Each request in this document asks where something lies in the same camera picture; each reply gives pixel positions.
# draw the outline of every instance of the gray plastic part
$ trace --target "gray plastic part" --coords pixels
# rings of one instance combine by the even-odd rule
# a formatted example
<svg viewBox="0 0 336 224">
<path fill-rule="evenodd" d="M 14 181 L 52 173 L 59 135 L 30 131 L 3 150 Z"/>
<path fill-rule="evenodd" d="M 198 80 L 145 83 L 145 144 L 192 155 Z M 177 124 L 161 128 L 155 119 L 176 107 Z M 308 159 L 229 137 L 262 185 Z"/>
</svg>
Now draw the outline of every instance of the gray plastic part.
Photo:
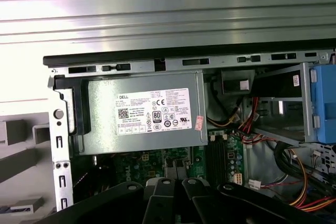
<svg viewBox="0 0 336 224">
<path fill-rule="evenodd" d="M 36 165 L 35 149 L 26 149 L 0 159 L 0 183 Z"/>
<path fill-rule="evenodd" d="M 26 200 L 20 200 L 15 205 L 11 206 L 11 210 L 21 210 L 21 209 L 27 209 L 25 211 L 18 211 L 18 212 L 12 212 L 11 214 L 13 216 L 20 216 L 20 215 L 31 215 L 36 212 L 37 209 L 39 209 L 44 203 L 44 200 L 42 197 L 38 199 L 26 199 Z"/>
<path fill-rule="evenodd" d="M 33 140 L 35 144 L 50 141 L 49 123 L 33 126 Z"/>
<path fill-rule="evenodd" d="M 27 139 L 27 124 L 24 120 L 0 122 L 0 146 L 9 146 Z"/>
</svg>

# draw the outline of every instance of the black plastic bracket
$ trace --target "black plastic bracket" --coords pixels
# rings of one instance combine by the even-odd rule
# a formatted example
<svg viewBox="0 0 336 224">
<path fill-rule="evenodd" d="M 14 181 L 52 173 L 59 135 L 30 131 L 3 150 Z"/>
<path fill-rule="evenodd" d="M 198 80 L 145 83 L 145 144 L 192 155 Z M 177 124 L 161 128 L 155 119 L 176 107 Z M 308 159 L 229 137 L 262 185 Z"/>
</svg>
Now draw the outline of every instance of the black plastic bracket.
<svg viewBox="0 0 336 224">
<path fill-rule="evenodd" d="M 75 112 L 75 132 L 85 135 L 91 131 L 89 81 L 83 78 L 55 78 L 55 89 L 72 89 Z"/>
<path fill-rule="evenodd" d="M 175 223 L 175 180 L 161 178 L 150 197 L 143 224 Z"/>
</svg>

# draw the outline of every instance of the ribbed metal surface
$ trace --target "ribbed metal surface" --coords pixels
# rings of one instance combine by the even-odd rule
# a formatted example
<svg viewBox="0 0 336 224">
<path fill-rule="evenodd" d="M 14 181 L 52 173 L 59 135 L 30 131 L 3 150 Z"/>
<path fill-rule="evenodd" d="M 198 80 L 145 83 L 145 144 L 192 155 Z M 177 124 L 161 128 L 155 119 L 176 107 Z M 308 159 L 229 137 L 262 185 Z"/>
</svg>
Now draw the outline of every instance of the ribbed metal surface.
<svg viewBox="0 0 336 224">
<path fill-rule="evenodd" d="M 0 0 L 0 10 L 0 47 L 29 43 L 43 55 L 322 39 L 336 32 L 336 0 Z"/>
</svg>

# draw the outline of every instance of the red sticker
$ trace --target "red sticker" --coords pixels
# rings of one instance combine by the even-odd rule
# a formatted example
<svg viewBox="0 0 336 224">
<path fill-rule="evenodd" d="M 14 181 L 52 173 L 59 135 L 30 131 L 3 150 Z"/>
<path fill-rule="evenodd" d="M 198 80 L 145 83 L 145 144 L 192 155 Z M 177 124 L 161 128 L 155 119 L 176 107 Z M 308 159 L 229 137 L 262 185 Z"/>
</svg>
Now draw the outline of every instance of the red sticker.
<svg viewBox="0 0 336 224">
<path fill-rule="evenodd" d="M 203 120 L 204 120 L 204 117 L 201 116 L 201 115 L 198 115 L 196 117 L 196 123 L 195 123 L 195 130 L 196 131 L 201 131 L 202 130 L 202 127 L 203 127 Z"/>
</svg>

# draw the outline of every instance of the screw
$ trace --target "screw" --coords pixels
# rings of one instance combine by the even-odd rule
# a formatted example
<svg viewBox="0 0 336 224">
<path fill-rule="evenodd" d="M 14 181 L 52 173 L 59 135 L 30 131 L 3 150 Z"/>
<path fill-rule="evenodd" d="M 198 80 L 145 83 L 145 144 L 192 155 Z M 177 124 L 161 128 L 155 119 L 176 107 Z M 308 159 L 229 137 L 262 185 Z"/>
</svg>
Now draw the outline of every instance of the screw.
<svg viewBox="0 0 336 224">
<path fill-rule="evenodd" d="M 196 184 L 196 180 L 194 180 L 194 179 L 189 179 L 189 180 L 188 180 L 188 183 L 189 183 L 189 184 L 192 184 L 192 185 L 195 185 L 195 184 Z"/>
</svg>

